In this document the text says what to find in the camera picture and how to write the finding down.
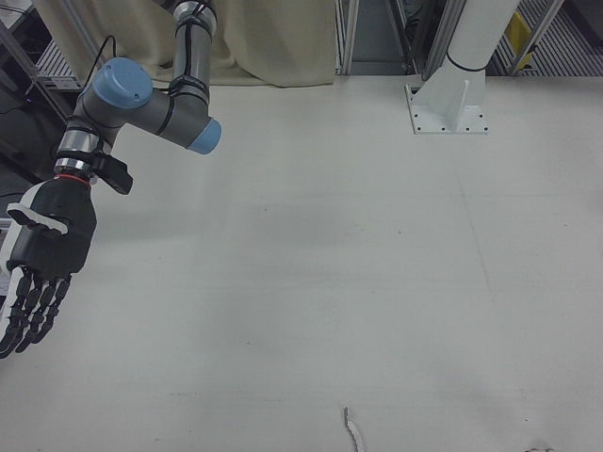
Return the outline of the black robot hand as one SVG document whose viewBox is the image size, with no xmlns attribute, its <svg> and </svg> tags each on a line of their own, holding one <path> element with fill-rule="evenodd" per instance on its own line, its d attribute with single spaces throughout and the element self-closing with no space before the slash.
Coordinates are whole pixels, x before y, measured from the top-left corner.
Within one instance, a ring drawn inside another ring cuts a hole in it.
<svg viewBox="0 0 603 452">
<path fill-rule="evenodd" d="M 62 301 L 87 259 L 97 220 L 90 185 L 58 176 L 28 189 L 7 207 L 1 269 L 1 357 L 39 343 L 54 327 Z"/>
</svg>

